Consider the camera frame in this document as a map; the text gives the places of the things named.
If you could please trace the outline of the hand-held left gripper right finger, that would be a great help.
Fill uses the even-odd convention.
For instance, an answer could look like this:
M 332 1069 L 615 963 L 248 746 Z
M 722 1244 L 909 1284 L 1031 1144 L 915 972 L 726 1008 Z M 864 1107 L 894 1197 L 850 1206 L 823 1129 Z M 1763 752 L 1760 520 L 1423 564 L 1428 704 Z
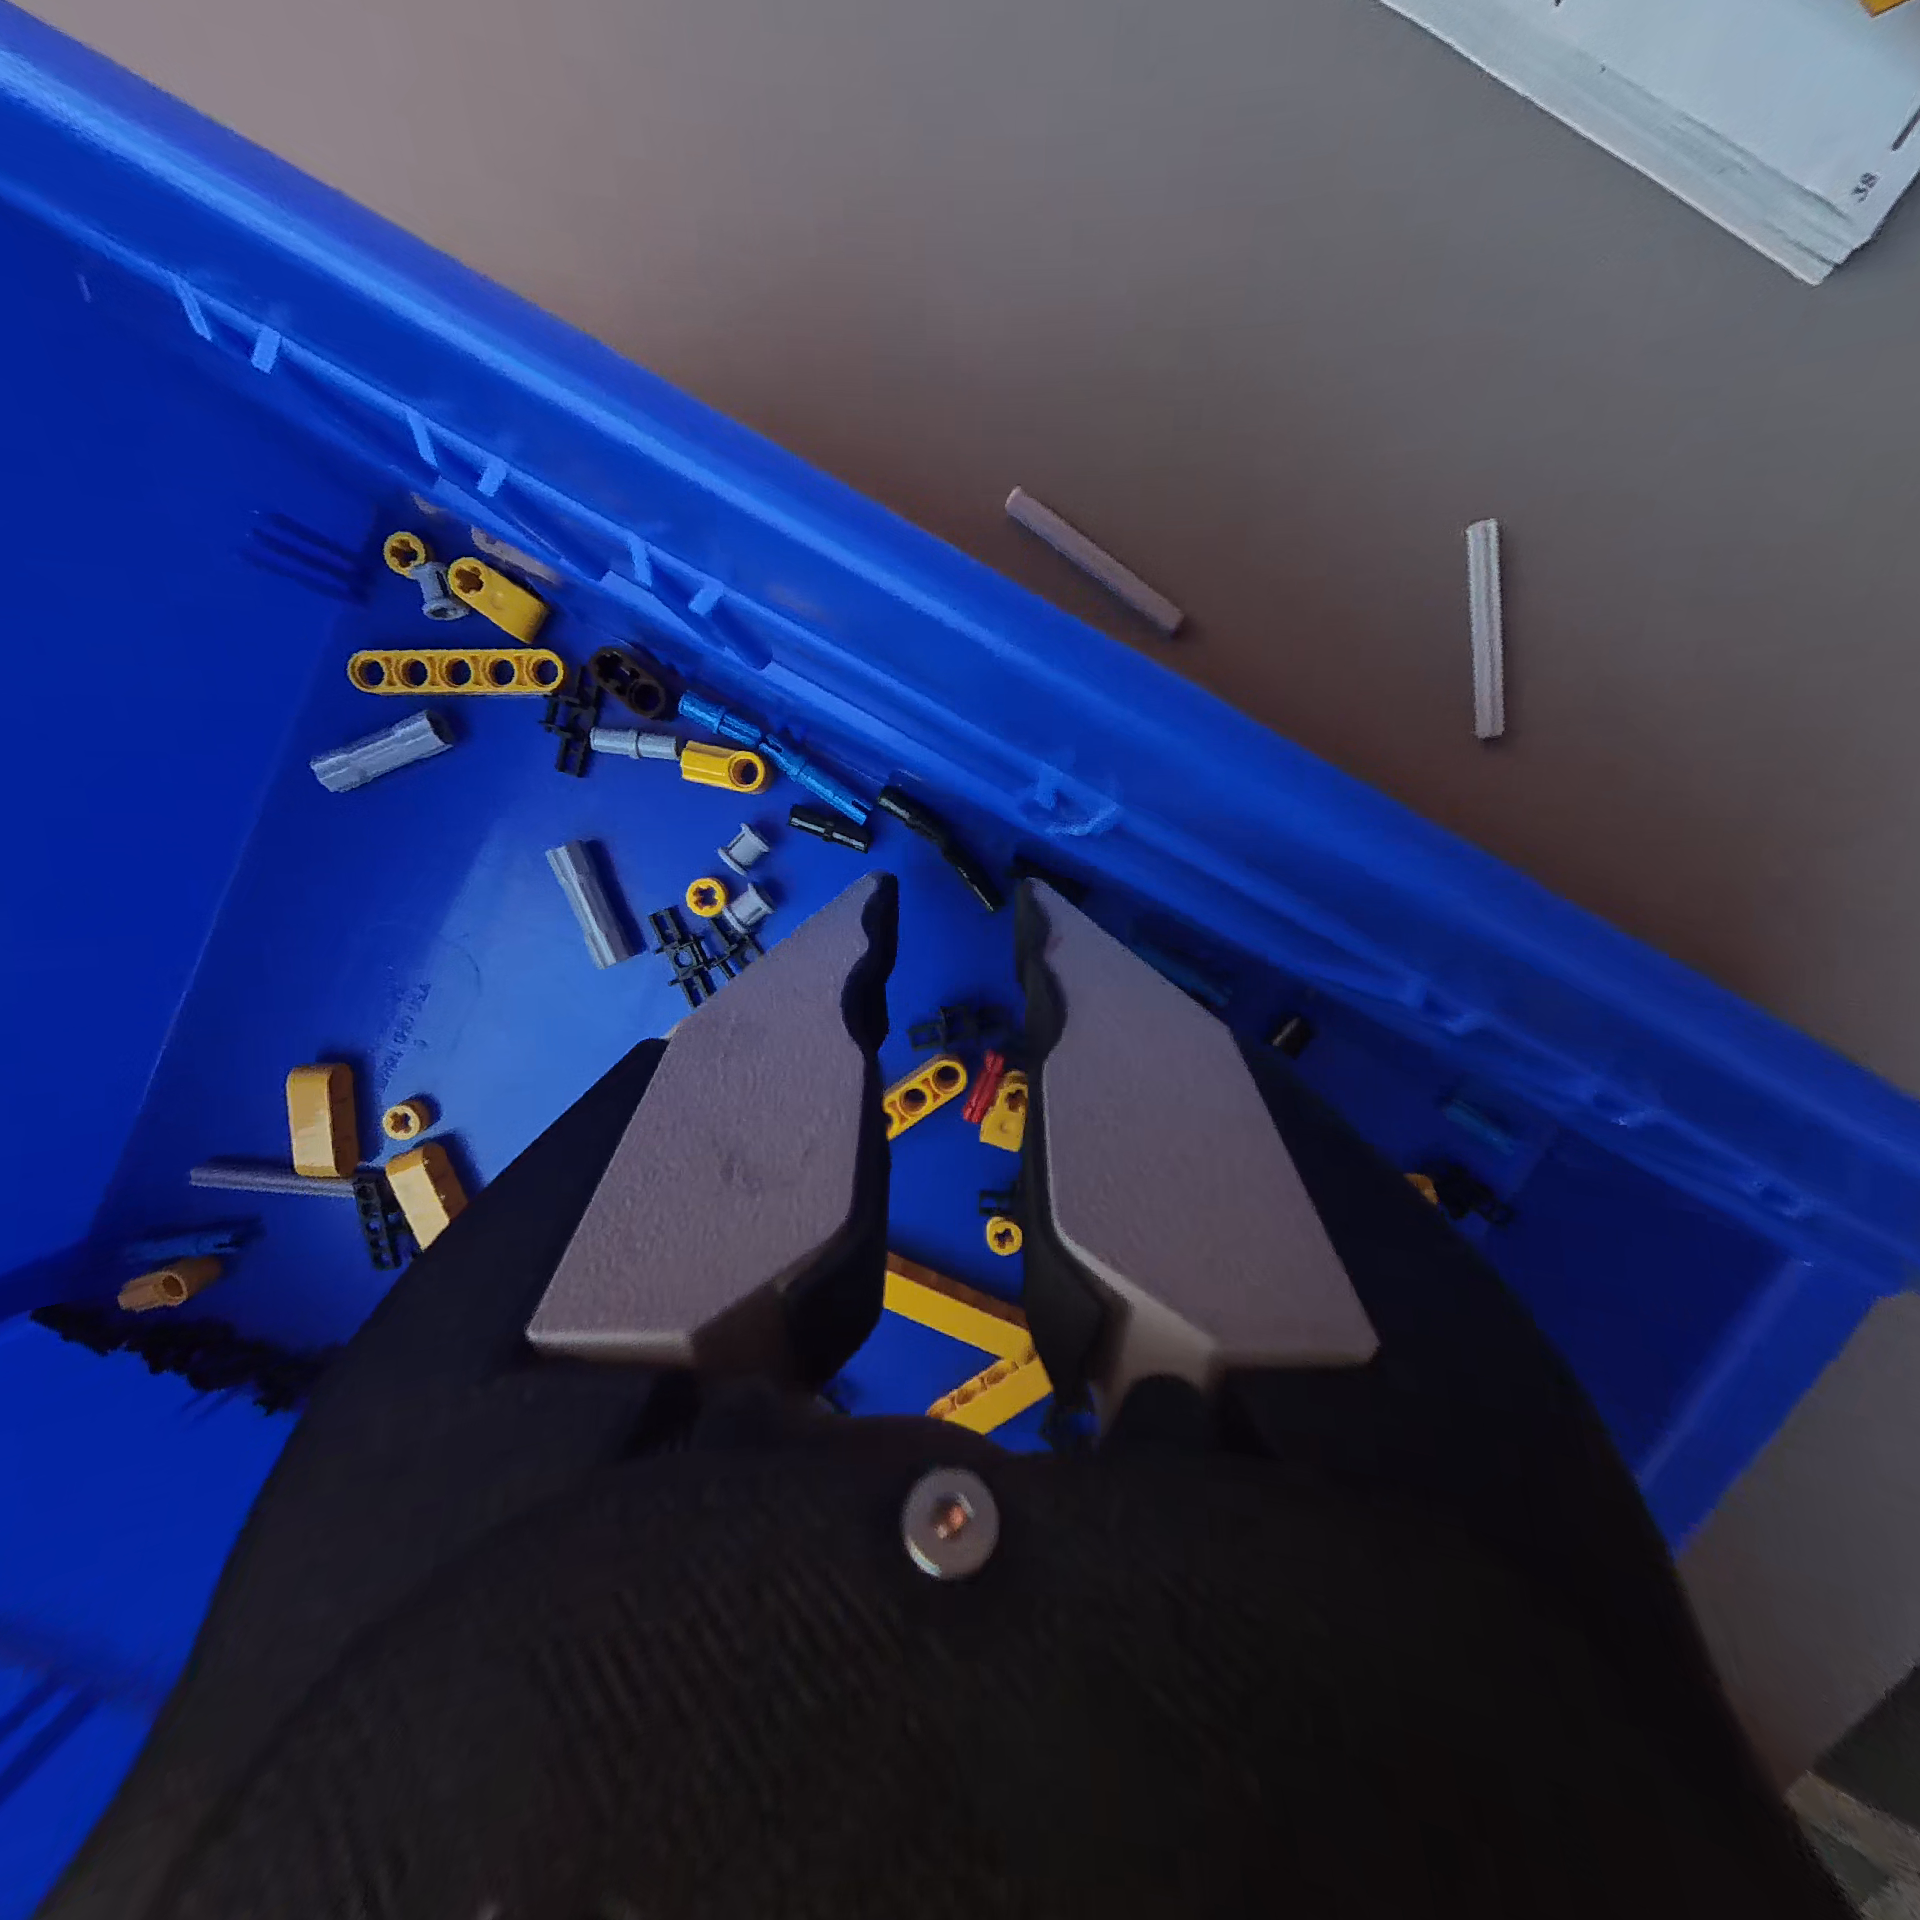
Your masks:
M 1024 1313 L 1063 1404 L 1350 1371 L 1364 1310 L 1232 1030 L 1040 881 L 1024 992 Z

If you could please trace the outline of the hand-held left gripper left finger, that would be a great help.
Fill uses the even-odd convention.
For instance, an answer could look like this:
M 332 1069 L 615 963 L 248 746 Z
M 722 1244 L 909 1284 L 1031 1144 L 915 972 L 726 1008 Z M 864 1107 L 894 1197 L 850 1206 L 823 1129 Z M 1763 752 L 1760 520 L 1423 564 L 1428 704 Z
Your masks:
M 879 1320 L 898 883 L 868 874 L 664 1041 L 534 1308 L 547 1355 L 815 1387 Z

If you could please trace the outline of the pile of lego pieces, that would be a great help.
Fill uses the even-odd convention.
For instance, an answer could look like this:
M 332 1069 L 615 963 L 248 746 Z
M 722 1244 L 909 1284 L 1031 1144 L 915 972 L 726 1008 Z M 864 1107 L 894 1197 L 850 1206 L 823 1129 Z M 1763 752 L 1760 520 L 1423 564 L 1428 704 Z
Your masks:
M 949 802 L 900 800 L 855 827 L 806 788 L 747 795 L 747 750 L 695 739 L 718 790 L 667 773 L 655 670 L 615 677 L 519 648 L 485 619 L 408 644 L 348 625 L 186 989 L 107 1197 L 103 1234 L 238 1277 L 210 1305 L 154 1308 L 139 1345 L 212 1394 L 272 1417 L 303 1409 L 333 1353 L 454 1206 L 602 1069 L 664 1030 L 871 867 L 900 872 L 892 985 L 902 1089 L 877 1331 L 824 1384 L 850 1412 L 935 1411 L 1016 1450 L 1054 1406 L 1040 1361 L 954 1333 L 1022 1322 L 1024 1016 L 1013 915 L 962 902 L 943 853 L 911 835 Z

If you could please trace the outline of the blue plastic bin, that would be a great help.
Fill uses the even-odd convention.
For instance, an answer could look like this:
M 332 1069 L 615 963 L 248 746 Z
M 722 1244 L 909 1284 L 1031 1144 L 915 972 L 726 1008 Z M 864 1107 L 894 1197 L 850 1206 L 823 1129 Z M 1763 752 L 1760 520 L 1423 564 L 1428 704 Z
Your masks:
M 1916 1281 L 1916 1105 L 5 4 L 5 1317 L 348 625 L 655 670 L 1219 1018 L 1379 1331 L 1036 1446 L 525 1325 L 664 1041 L 294 1411 L 48 1915 L 1846 1915 L 1668 1547 Z

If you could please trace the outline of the grey lego axle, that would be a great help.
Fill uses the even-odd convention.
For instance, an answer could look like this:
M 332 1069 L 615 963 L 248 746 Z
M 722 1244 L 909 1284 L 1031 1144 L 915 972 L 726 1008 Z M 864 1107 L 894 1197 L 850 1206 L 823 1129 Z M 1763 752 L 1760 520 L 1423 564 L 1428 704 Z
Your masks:
M 1476 520 L 1466 531 L 1471 648 L 1471 725 L 1476 740 L 1503 737 L 1503 577 L 1501 523 Z
M 1055 557 L 1104 589 L 1104 594 L 1124 605 L 1156 636 L 1166 641 L 1179 638 L 1186 612 L 1063 515 L 1022 488 L 1007 491 L 1003 512 L 1013 526 L 1043 542 Z

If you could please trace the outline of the lego instruction booklet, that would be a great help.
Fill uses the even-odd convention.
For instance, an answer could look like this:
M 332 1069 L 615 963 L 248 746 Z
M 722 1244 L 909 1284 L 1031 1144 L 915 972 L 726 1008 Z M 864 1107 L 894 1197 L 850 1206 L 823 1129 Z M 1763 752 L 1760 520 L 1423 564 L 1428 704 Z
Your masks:
M 1917 4 L 1394 3 L 1803 284 L 1917 176 Z

